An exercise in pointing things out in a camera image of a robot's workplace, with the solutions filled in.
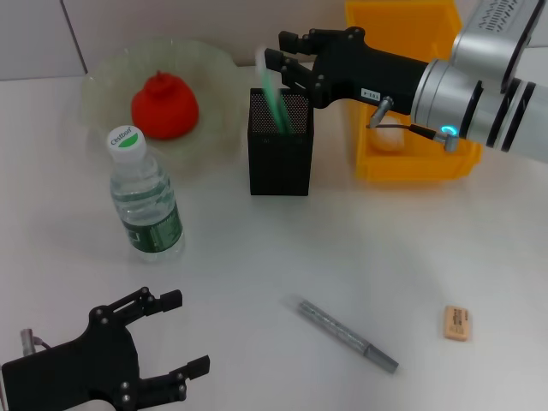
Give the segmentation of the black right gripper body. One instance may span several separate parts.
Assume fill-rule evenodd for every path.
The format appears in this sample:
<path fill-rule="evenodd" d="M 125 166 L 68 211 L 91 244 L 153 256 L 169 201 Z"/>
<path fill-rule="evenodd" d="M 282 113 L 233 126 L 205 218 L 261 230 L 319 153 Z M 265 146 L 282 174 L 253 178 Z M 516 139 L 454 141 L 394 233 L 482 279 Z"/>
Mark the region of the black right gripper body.
<path fill-rule="evenodd" d="M 318 109 L 340 99 L 371 106 L 393 100 L 392 110 L 408 115 L 427 63 L 372 48 L 365 30 L 311 31 L 313 65 L 311 99 Z"/>

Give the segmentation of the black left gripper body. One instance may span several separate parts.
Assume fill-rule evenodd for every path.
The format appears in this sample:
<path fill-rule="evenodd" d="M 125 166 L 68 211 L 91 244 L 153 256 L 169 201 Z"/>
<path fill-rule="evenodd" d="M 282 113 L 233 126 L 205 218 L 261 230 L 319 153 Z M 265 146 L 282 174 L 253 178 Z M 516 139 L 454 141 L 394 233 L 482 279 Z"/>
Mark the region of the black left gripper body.
<path fill-rule="evenodd" d="M 137 409 L 138 355 L 110 306 L 93 309 L 78 338 L 3 364 L 2 377 L 9 410 L 66 410 L 92 400 Z"/>

